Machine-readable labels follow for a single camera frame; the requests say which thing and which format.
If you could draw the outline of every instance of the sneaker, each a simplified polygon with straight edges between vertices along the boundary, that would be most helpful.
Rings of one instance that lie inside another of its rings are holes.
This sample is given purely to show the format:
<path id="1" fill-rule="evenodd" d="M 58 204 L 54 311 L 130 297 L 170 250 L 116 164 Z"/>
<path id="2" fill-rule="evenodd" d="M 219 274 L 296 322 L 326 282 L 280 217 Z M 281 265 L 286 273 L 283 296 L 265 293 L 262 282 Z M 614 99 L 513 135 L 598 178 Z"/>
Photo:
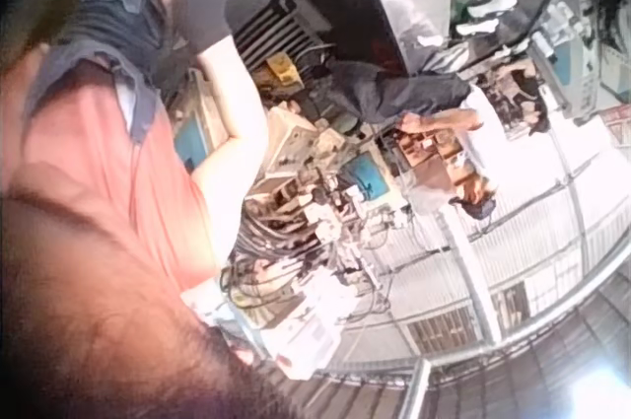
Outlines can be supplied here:
<path id="1" fill-rule="evenodd" d="M 456 32 L 460 36 L 490 35 L 495 33 L 499 24 L 500 21 L 497 18 L 479 23 L 462 23 L 456 25 Z"/>
<path id="2" fill-rule="evenodd" d="M 489 15 L 498 16 L 512 10 L 517 0 L 486 0 L 477 5 L 469 5 L 466 11 L 473 18 L 484 18 Z"/>

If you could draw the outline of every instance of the wire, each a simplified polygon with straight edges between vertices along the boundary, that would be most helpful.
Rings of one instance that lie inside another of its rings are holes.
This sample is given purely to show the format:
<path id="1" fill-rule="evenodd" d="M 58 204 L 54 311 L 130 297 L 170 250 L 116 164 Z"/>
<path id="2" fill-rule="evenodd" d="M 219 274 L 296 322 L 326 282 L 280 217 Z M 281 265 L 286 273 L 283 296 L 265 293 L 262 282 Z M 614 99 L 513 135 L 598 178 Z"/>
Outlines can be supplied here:
<path id="1" fill-rule="evenodd" d="M 385 229 L 386 232 L 386 236 L 384 237 L 384 241 L 380 244 L 378 244 L 377 246 L 364 246 L 364 249 L 368 249 L 370 251 L 374 251 L 376 249 L 380 249 L 383 248 L 384 246 L 386 246 L 387 244 L 387 240 L 389 239 L 389 235 L 390 235 L 390 227 L 387 227 Z"/>
<path id="2" fill-rule="evenodd" d="M 303 57 L 305 57 L 307 54 L 309 54 L 312 51 L 317 51 L 319 49 L 330 49 L 335 46 L 337 46 L 337 44 L 333 44 L 330 42 L 309 46 L 308 48 L 303 49 L 301 52 L 299 52 L 298 55 L 294 58 L 294 65 L 298 64 L 298 61 L 300 61 Z"/>

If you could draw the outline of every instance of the dark hair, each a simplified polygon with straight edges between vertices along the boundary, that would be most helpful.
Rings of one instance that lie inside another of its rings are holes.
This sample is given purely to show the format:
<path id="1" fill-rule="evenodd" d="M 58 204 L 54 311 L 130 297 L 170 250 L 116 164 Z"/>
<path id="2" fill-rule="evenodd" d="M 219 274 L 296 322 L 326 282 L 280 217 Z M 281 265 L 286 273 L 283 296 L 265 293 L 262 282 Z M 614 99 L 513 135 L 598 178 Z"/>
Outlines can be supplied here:
<path id="1" fill-rule="evenodd" d="M 534 104 L 534 110 L 539 112 L 539 120 L 530 128 L 528 136 L 534 133 L 547 133 L 550 131 L 550 118 L 548 118 L 548 107 L 537 99 Z"/>
<path id="2" fill-rule="evenodd" d="M 460 198 L 454 198 L 450 201 L 450 203 L 452 205 L 459 204 L 459 206 L 462 207 L 462 210 L 466 212 L 466 215 L 475 220 L 484 220 L 487 217 L 490 217 L 497 207 L 497 202 L 492 194 L 484 197 L 477 204 L 472 204 Z"/>
<path id="3" fill-rule="evenodd" d="M 108 277 L 99 277 L 104 289 L 90 292 L 85 298 L 72 288 L 79 284 L 76 280 L 66 283 L 61 276 L 45 273 L 43 277 L 33 276 L 40 272 L 37 268 L 42 263 L 71 255 L 63 251 L 66 246 L 49 251 L 43 249 L 48 248 L 43 244 L 34 249 L 24 245 L 29 243 L 26 239 L 16 237 L 23 232 L 22 226 L 35 217 L 46 222 L 44 227 L 56 221 L 56 231 L 71 229 L 68 235 L 88 238 L 95 250 L 73 254 L 78 260 L 83 256 L 86 259 L 81 261 L 99 260 L 95 253 L 101 252 L 101 244 L 109 261 L 119 255 L 120 260 L 127 259 L 123 258 L 125 255 L 133 257 L 125 250 L 126 245 L 95 221 L 27 192 L 0 199 L 0 215 L 2 281 L 3 288 L 5 283 L 10 288 L 2 298 L 2 417 L 301 417 L 295 405 L 268 378 L 231 351 L 218 328 L 201 324 L 175 291 L 143 291 L 154 281 L 162 286 L 158 271 L 146 269 L 144 263 L 128 263 L 129 271 L 117 278 L 125 279 L 125 283 L 108 284 Z M 139 283 L 127 282 L 130 273 Z M 116 303 L 99 314 L 104 300 L 110 298 Z M 59 300 L 59 305 L 46 303 L 48 299 Z M 71 304 L 79 306 L 92 301 L 95 303 L 86 309 L 67 309 Z M 42 306 L 44 311 L 30 315 Z M 153 335 L 157 331 L 164 337 Z M 128 338 L 137 341 L 123 341 Z M 175 348 L 165 349 L 166 338 Z M 136 356 L 145 347 L 153 352 L 148 363 L 146 358 L 140 360 Z M 131 366 L 118 361 L 127 358 L 136 358 L 140 363 Z"/>

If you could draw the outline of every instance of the man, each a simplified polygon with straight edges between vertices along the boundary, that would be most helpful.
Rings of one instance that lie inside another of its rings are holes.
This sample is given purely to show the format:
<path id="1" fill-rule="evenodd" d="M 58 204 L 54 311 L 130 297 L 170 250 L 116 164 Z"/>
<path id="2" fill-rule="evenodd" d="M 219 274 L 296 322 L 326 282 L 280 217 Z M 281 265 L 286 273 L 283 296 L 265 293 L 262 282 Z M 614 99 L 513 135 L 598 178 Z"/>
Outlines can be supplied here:
<path id="1" fill-rule="evenodd" d="M 539 94 L 536 76 L 530 59 L 520 59 L 495 71 L 498 90 L 511 103 L 520 106 L 522 120 L 530 127 L 529 136 L 550 130 L 547 106 Z"/>
<path id="2" fill-rule="evenodd" d="M 506 135 L 502 123 L 484 93 L 471 86 L 468 97 L 459 108 L 432 115 L 407 113 L 398 127 L 405 133 L 421 133 L 441 129 L 453 130 L 477 175 L 462 187 L 462 194 L 449 195 L 472 218 L 483 220 L 495 210 L 494 195 L 505 164 Z"/>
<path id="3" fill-rule="evenodd" d="M 267 141 L 224 1 L 85 0 L 2 76 L 9 417 L 296 417 L 179 297 L 230 252 Z M 192 177 L 148 84 L 167 16 L 230 136 Z"/>

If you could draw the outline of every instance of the metal frame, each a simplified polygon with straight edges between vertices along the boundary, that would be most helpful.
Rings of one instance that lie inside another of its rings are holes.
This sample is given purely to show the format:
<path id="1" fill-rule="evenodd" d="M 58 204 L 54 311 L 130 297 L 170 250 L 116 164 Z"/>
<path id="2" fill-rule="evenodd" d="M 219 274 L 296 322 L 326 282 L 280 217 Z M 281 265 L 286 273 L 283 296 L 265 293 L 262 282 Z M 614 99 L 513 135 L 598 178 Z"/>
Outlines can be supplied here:
<path id="1" fill-rule="evenodd" d="M 594 293 L 598 287 L 613 275 L 625 261 L 631 259 L 631 230 L 625 231 L 604 260 L 593 269 L 583 281 L 570 290 L 554 306 L 542 311 L 535 317 L 527 320 L 509 335 L 503 337 L 497 343 L 480 342 L 477 345 L 468 346 L 451 352 L 436 355 L 428 355 L 424 360 L 431 363 L 432 368 L 445 367 L 454 363 L 471 360 L 478 356 L 491 355 L 513 344 L 524 341 L 536 334 L 540 329 L 554 322 L 565 313 L 577 307 L 588 296 Z M 385 371 L 409 371 L 416 366 L 418 357 L 409 357 L 396 360 L 345 363 L 337 368 L 328 369 L 329 372 L 385 372 Z"/>
<path id="2" fill-rule="evenodd" d="M 473 301 L 473 308 L 482 330 L 482 336 L 493 344 L 502 340 L 500 322 L 491 300 L 489 286 L 482 266 L 469 242 L 454 207 L 447 206 L 439 212 L 439 226 L 444 229 L 448 241 L 456 251 L 456 262 Z"/>

